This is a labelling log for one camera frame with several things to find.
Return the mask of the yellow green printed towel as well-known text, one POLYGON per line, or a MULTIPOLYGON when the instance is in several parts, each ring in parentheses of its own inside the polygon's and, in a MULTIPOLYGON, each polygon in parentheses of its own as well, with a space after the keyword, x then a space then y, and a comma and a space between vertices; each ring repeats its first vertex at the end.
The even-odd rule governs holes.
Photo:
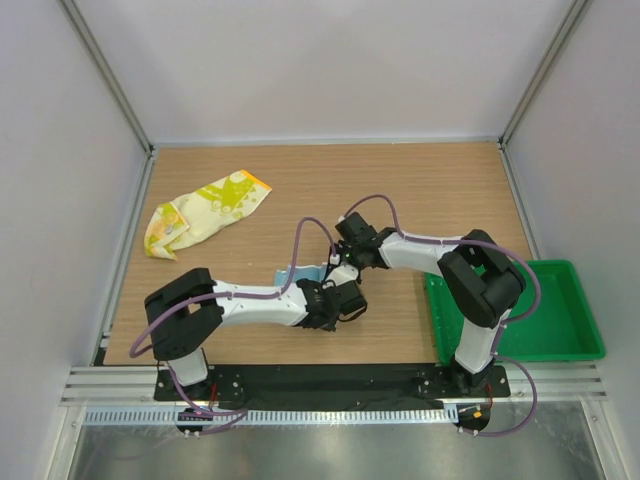
POLYGON ((159 204, 147 225, 143 248, 151 258, 173 260, 176 252, 197 245, 251 215, 272 188, 246 170, 159 204))

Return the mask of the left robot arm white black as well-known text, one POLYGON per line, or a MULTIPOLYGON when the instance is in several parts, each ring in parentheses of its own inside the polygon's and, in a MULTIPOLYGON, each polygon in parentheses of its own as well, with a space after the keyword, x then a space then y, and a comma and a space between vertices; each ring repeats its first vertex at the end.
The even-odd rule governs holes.
POLYGON ((272 286, 231 284, 206 268, 181 275, 144 300, 154 358, 168 365, 177 388, 191 400, 204 398, 212 377, 202 345, 221 327, 273 323, 333 331, 366 312, 357 268, 322 264, 290 266, 272 286))

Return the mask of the green plastic tray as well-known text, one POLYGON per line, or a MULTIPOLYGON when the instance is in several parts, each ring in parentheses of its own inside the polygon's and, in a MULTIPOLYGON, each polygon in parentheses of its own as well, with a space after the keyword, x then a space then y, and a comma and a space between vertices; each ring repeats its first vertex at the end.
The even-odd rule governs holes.
MULTIPOLYGON (((498 352, 524 362, 600 360, 606 348, 574 266, 567 260, 537 260, 529 266, 541 286, 541 302, 528 318, 509 325, 498 352)), ((444 279, 425 275, 434 341, 447 364, 461 337, 463 315, 444 279)))

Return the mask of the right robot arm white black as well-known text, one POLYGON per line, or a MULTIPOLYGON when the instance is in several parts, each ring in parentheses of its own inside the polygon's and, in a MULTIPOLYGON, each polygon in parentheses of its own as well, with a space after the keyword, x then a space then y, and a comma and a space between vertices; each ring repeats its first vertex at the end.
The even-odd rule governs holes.
POLYGON ((440 276, 463 315, 463 327, 449 361, 450 382, 461 395, 482 389, 495 363, 493 344, 502 320, 526 287, 507 252, 484 230, 460 237, 410 235, 395 227, 376 230, 353 212, 336 225, 344 262, 358 270, 400 269, 440 276))

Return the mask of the blue polka dot towel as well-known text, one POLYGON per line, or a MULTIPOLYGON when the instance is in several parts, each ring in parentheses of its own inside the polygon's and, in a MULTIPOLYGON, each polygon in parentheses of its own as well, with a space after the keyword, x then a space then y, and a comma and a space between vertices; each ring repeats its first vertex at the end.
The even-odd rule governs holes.
MULTIPOLYGON (((283 270, 277 270, 274 275, 274 285, 284 286, 287 279, 289 278, 290 270, 291 266, 288 266, 283 270)), ((326 271, 327 265, 325 263, 321 265, 296 266, 294 269, 292 282, 295 283, 300 279, 308 279, 311 281, 320 282, 325 278, 326 271)))

